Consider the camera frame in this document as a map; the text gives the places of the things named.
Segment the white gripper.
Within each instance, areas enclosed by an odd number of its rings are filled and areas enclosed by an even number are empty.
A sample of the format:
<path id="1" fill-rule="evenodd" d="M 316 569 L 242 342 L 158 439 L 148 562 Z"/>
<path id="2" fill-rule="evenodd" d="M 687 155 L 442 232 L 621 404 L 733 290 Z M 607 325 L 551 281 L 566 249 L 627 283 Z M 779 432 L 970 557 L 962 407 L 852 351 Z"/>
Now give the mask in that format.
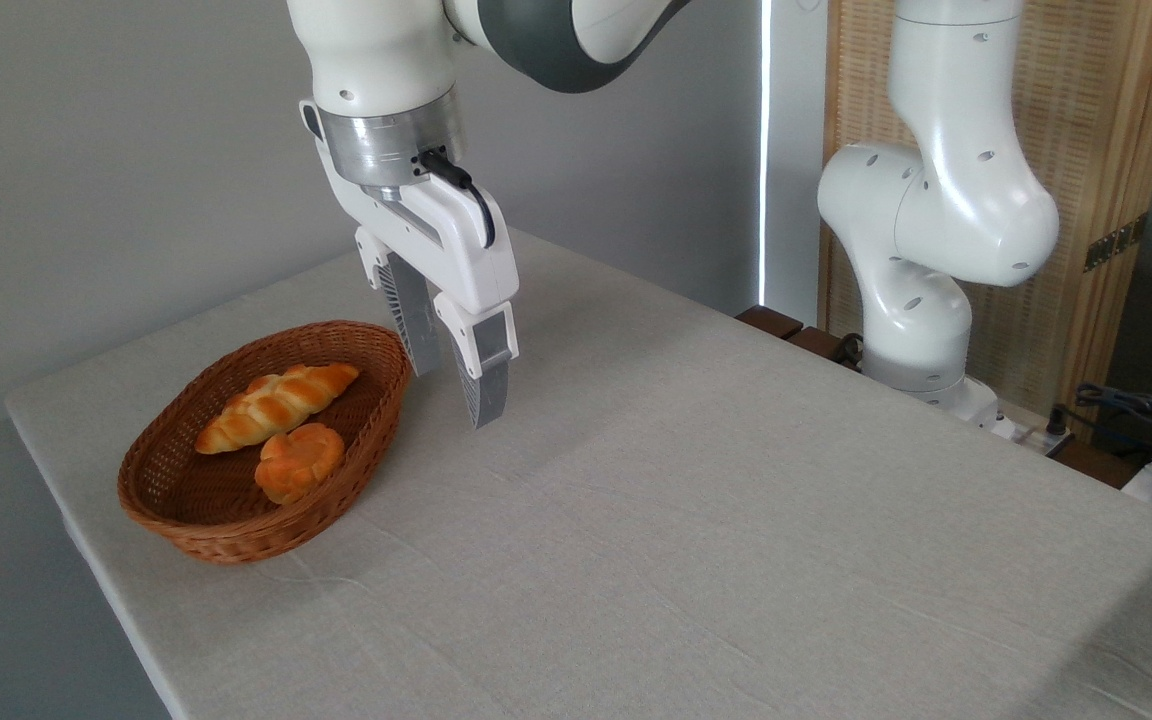
<path id="1" fill-rule="evenodd" d="M 442 364 L 435 314 L 453 342 L 468 415 L 483 429 L 505 414 L 518 356 L 511 300 L 518 275 L 495 200 L 468 179 L 452 97 L 379 118 L 300 104 L 338 204 L 358 225 L 367 282 L 384 291 L 416 376 Z M 440 291 L 433 301 L 429 286 Z"/>

